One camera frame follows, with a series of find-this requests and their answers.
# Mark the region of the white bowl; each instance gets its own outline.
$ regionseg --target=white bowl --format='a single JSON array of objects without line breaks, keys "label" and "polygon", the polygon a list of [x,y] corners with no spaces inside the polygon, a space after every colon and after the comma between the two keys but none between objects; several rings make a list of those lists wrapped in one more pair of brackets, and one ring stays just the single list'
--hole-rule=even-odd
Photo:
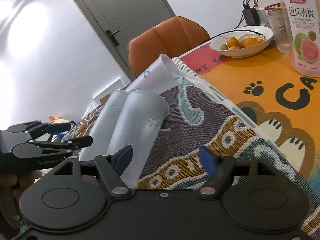
[{"label": "white bowl", "polygon": [[[235,30],[244,30],[244,31],[226,33],[218,37],[215,37],[210,42],[210,48],[227,57],[234,57],[234,58],[250,57],[263,51],[270,44],[273,36],[272,30],[264,26],[247,26],[247,27],[237,28]],[[243,49],[220,50],[220,46],[222,44],[227,44],[228,38],[236,37],[238,39],[242,35],[252,33],[252,32],[246,32],[245,30],[251,30],[251,31],[255,31],[263,34],[265,36],[265,41],[258,45],[243,48]]]}]

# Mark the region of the translucent plastic cup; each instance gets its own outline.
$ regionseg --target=translucent plastic cup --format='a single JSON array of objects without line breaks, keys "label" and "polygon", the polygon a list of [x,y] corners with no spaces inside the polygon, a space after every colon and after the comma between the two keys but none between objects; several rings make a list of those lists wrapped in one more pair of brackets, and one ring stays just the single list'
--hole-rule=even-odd
[{"label": "translucent plastic cup", "polygon": [[80,161],[91,161],[98,155],[106,155],[109,142],[128,94],[123,90],[114,90],[111,93],[89,133],[93,138],[93,143],[91,146],[81,150],[79,154]]},{"label": "translucent plastic cup", "polygon": [[107,151],[113,155],[127,144],[132,146],[132,161],[121,176],[128,187],[135,188],[168,113],[169,105],[161,96],[146,90],[129,93]]},{"label": "translucent plastic cup", "polygon": [[177,86],[180,73],[173,61],[165,54],[152,63],[140,76],[137,77],[125,91],[145,89],[160,95]]},{"label": "translucent plastic cup", "polygon": [[268,19],[280,52],[290,54],[289,39],[281,10],[268,12]]}]

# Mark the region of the door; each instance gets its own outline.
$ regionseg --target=door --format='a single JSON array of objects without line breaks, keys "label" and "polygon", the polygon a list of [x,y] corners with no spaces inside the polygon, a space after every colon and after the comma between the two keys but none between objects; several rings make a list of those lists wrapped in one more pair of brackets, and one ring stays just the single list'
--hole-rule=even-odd
[{"label": "door", "polygon": [[166,0],[82,1],[126,65],[129,41],[174,16]]}]

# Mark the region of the hand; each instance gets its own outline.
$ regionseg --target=hand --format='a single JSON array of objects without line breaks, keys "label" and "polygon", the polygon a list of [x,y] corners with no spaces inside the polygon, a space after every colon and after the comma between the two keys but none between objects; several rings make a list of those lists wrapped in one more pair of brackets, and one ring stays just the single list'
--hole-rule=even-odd
[{"label": "hand", "polygon": [[20,188],[13,190],[12,194],[17,200],[19,200],[22,193],[28,187],[34,184],[35,178],[36,176],[34,172],[31,172],[20,178],[18,178],[16,174],[0,174],[0,185],[5,187],[10,187],[10,186],[16,185],[18,182],[20,185]]}]

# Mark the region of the basket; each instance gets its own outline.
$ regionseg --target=basket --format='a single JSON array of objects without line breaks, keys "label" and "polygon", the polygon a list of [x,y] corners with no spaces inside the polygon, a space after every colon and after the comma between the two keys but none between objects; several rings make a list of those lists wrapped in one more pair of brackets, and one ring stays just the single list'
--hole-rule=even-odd
[{"label": "basket", "polygon": [[282,10],[280,3],[271,4],[269,6],[266,6],[264,9],[267,10],[268,12]]}]

